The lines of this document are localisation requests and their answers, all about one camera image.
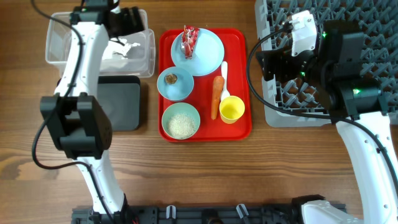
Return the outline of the white rice pile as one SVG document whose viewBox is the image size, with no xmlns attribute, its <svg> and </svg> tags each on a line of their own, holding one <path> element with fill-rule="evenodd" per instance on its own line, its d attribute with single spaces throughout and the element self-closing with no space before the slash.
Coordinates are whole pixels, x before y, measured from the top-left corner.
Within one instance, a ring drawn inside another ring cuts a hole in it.
<svg viewBox="0 0 398 224">
<path fill-rule="evenodd" d="M 173 115 L 167 123 L 167 128 L 175 139 L 186 139 L 196 132 L 193 118 L 184 113 Z"/>
</svg>

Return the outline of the green bowl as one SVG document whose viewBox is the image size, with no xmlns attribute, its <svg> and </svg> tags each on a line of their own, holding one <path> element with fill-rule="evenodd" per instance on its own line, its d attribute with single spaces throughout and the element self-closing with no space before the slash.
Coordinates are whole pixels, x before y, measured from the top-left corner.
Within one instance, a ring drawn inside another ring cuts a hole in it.
<svg viewBox="0 0 398 224">
<path fill-rule="evenodd" d="M 191 116 L 193 118 L 193 120 L 195 122 L 195 126 L 196 126 L 196 132 L 198 131 L 198 129 L 200 127 L 201 118 L 200 118 L 199 112 L 197 111 L 197 109 L 194 106 L 192 106 L 192 105 L 190 105 L 188 103 L 174 103 L 174 104 L 170 105 L 164 111 L 164 113 L 162 115 L 162 119 L 161 119 L 162 129 L 164 130 L 166 135 L 169 136 L 172 139 L 175 139 L 175 138 L 173 138 L 171 136 L 171 134 L 169 133 L 169 130 L 167 128 L 167 123 L 169 122 L 169 119 L 173 115 L 179 114 L 179 113 L 187 114 L 187 115 L 189 115 L 189 116 Z"/>
</svg>

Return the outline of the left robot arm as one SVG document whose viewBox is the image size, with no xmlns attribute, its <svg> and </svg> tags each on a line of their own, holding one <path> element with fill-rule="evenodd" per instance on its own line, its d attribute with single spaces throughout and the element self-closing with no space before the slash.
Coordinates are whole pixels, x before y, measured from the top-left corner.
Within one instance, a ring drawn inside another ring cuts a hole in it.
<svg viewBox="0 0 398 224">
<path fill-rule="evenodd" d="M 69 163 L 58 170 L 77 166 L 93 199 L 87 220 L 92 223 L 138 223 L 125 193 L 121 190 L 109 158 L 113 130 L 98 103 L 98 80 L 103 53 L 113 38 L 145 29 L 138 7 L 119 6 L 119 1 L 82 1 L 69 21 L 46 15 L 72 32 L 66 69 L 52 96 L 40 100 L 43 123 L 32 143 L 32 160 L 49 170 L 37 158 L 37 144 L 48 129 L 55 147 Z"/>
</svg>

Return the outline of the red snack wrapper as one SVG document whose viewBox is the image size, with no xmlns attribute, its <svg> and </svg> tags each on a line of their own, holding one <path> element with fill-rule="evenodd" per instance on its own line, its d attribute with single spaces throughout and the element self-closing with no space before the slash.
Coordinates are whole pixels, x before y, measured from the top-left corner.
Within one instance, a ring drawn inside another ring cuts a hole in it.
<svg viewBox="0 0 398 224">
<path fill-rule="evenodd" d="M 186 59 L 193 57 L 199 31 L 197 27 L 184 25 L 180 48 Z"/>
</svg>

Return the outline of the brown walnut shell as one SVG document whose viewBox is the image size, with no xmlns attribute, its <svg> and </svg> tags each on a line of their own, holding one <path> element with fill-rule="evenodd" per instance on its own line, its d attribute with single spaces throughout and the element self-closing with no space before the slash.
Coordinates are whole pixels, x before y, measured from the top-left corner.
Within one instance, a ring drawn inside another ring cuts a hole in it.
<svg viewBox="0 0 398 224">
<path fill-rule="evenodd" d="M 165 76 L 165 82 L 169 85 L 173 85 L 177 82 L 178 77 L 176 76 L 176 74 L 173 73 L 169 73 Z"/>
</svg>

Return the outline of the small light blue bowl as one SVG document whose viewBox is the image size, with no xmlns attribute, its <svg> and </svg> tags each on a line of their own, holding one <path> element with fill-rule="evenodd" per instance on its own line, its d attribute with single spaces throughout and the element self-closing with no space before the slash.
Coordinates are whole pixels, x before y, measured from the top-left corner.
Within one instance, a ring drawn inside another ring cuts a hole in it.
<svg viewBox="0 0 398 224">
<path fill-rule="evenodd" d="M 175 83 L 167 82 L 166 77 L 174 75 Z M 160 73 L 157 79 L 157 89 L 161 96 L 170 101 L 183 101 L 186 99 L 194 87 L 192 74 L 182 67 L 166 68 Z"/>
</svg>

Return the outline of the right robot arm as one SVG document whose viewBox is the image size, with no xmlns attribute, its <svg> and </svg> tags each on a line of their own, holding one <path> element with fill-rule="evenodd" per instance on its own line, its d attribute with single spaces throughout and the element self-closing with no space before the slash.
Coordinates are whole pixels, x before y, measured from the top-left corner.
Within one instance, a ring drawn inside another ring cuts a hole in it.
<svg viewBox="0 0 398 224">
<path fill-rule="evenodd" d="M 387 101 L 379 82 L 362 77 L 364 34 L 350 21 L 326 21 L 318 53 L 309 48 L 288 55 L 284 49 L 260 51 L 265 80 L 301 78 L 315 86 L 325 118 L 335 124 L 351 159 L 363 206 L 364 223 L 397 222 L 397 156 L 391 141 Z"/>
</svg>

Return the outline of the white tissue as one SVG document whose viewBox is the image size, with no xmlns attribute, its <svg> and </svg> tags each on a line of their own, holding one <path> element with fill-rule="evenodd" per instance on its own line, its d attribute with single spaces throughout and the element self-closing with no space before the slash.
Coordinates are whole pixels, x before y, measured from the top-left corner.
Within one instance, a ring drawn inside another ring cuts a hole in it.
<svg viewBox="0 0 398 224">
<path fill-rule="evenodd" d="M 127 54 L 131 52 L 134 48 L 140 47 L 141 44 L 139 43 L 125 43 L 120 44 L 116 42 L 109 41 L 108 46 L 105 48 L 102 60 L 111 60 L 116 58 L 116 55 L 122 56 L 122 59 L 125 59 Z"/>
</svg>

